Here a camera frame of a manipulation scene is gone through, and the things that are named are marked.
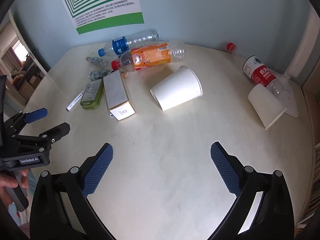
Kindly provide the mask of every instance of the light blue wall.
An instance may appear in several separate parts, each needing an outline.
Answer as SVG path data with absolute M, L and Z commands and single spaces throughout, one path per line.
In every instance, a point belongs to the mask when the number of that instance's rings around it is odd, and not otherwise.
M 214 49 L 224 50 L 232 41 L 280 72 L 295 54 L 309 12 L 308 0 L 140 0 L 140 4 L 145 24 L 81 35 L 61 0 L 16 0 L 12 9 L 31 47 L 51 67 L 74 46 L 157 28 L 163 40 Z

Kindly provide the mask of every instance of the orange bottle label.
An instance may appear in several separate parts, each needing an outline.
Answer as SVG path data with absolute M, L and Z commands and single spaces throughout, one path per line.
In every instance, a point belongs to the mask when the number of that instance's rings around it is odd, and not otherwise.
M 168 43 L 132 49 L 131 55 L 136 70 L 171 62 Z

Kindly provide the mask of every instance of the cardboard box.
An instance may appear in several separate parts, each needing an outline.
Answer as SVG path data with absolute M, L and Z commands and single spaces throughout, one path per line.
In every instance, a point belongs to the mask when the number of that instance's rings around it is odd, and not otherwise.
M 22 86 L 19 89 L 19 93 L 26 99 L 29 100 L 35 89 L 29 84 L 28 81 L 24 81 Z
M 116 119 L 122 120 L 136 113 L 125 90 L 119 70 L 105 76 L 103 85 L 106 92 L 108 110 Z
M 35 77 L 35 76 L 32 76 L 32 78 L 30 79 L 30 84 L 31 86 L 36 89 L 38 87 L 38 85 L 40 84 L 41 82 L 41 78 L 39 77 Z

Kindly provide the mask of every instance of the green striped poster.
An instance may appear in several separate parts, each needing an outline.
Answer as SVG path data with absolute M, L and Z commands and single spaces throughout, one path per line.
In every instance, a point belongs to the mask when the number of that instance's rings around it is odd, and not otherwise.
M 79 34 L 144 23 L 139 0 L 62 0 Z

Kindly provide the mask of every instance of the paper cup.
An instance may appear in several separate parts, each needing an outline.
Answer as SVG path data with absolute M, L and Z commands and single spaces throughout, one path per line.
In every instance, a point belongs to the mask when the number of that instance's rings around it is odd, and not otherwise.
M 202 96 L 198 78 L 186 66 L 181 66 L 176 72 L 151 88 L 150 92 L 162 111 Z
M 287 110 L 282 103 L 263 85 L 256 85 L 248 95 L 248 99 L 268 130 Z

